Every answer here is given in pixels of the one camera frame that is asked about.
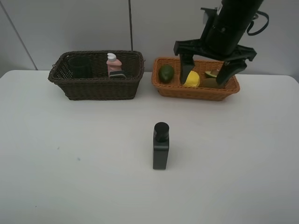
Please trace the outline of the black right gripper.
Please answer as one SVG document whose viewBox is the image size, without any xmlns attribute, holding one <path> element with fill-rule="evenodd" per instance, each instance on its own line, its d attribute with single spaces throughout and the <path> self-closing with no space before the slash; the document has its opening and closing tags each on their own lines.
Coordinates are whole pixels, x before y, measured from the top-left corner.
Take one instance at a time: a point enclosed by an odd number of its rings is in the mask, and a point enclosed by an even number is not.
<svg viewBox="0 0 299 224">
<path fill-rule="evenodd" d="M 176 41 L 174 54 L 180 57 L 180 83 L 184 84 L 189 73 L 194 68 L 194 55 L 225 61 L 221 67 L 216 82 L 226 84 L 235 74 L 247 68 L 245 60 L 252 61 L 256 56 L 253 48 L 239 45 L 239 41 L 246 31 L 249 22 L 238 10 L 228 13 L 223 7 L 205 8 L 205 27 L 199 39 Z"/>
</svg>

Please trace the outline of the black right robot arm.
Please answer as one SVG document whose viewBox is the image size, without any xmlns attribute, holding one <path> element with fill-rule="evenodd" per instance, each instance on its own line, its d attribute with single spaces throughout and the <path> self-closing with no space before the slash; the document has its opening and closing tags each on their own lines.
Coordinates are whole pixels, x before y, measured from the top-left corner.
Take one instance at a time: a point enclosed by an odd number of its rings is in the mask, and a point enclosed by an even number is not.
<svg viewBox="0 0 299 224">
<path fill-rule="evenodd" d="M 261 0 L 223 0 L 220 8 L 202 8 L 208 19 L 199 39 L 177 41 L 174 54 L 180 58 L 180 82 L 184 84 L 195 67 L 194 55 L 223 62 L 216 82 L 224 85 L 232 76 L 246 69 L 246 60 L 253 61 L 256 51 L 239 45 L 247 33 L 257 35 L 265 30 L 250 33 L 254 19 L 268 15 L 259 11 Z"/>
</svg>

